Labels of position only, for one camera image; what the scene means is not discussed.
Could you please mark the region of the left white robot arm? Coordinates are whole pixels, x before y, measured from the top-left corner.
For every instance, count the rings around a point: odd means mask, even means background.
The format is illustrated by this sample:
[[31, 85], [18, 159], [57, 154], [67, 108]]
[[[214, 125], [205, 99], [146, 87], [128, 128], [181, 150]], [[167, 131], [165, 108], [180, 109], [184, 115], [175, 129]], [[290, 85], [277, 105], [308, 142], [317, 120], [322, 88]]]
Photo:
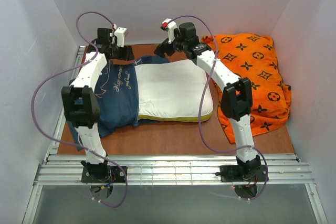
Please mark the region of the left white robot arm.
[[132, 48], [124, 45], [127, 34], [128, 29], [124, 27], [98, 28], [97, 39], [89, 44], [77, 77], [61, 90], [65, 118], [77, 132], [79, 145], [85, 150], [85, 165], [97, 167], [107, 162], [98, 131], [100, 107], [94, 90], [108, 60], [134, 59]]

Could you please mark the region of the white pillow yellow edge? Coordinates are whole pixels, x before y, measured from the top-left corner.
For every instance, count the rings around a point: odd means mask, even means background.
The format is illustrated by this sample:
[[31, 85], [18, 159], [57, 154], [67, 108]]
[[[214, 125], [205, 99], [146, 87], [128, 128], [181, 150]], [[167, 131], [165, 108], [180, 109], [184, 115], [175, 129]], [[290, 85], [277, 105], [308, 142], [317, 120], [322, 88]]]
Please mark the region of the white pillow yellow edge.
[[206, 72], [190, 60], [136, 66], [139, 92], [139, 120], [196, 123], [207, 121], [213, 99], [206, 89], [198, 114]]

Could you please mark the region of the dark blue pillowcase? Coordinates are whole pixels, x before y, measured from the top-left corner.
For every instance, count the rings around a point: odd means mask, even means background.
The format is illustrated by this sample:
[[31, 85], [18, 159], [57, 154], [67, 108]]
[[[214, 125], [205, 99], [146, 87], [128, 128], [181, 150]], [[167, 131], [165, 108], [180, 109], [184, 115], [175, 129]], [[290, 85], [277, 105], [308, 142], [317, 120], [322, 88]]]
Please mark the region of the dark blue pillowcase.
[[136, 66], [169, 62], [167, 58], [146, 55], [126, 65], [117, 65], [112, 61], [107, 63], [94, 91], [100, 107], [98, 132], [101, 138], [111, 135], [118, 128], [139, 125]]

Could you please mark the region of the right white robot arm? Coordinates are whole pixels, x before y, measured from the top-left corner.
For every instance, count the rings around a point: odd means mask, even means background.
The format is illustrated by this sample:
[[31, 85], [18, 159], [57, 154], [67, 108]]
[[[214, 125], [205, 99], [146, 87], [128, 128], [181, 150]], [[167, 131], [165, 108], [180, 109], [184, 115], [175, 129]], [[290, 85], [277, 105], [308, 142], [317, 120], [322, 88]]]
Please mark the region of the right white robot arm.
[[164, 57], [175, 52], [185, 53], [187, 59], [204, 70], [222, 90], [220, 108], [229, 119], [236, 143], [237, 165], [233, 173], [242, 179], [255, 176], [261, 166], [260, 156], [254, 149], [251, 132], [251, 107], [253, 105], [251, 81], [240, 78], [231, 72], [206, 43], [200, 42], [195, 25], [191, 22], [177, 25], [171, 19], [162, 22], [161, 29], [168, 37], [155, 50], [155, 54]]

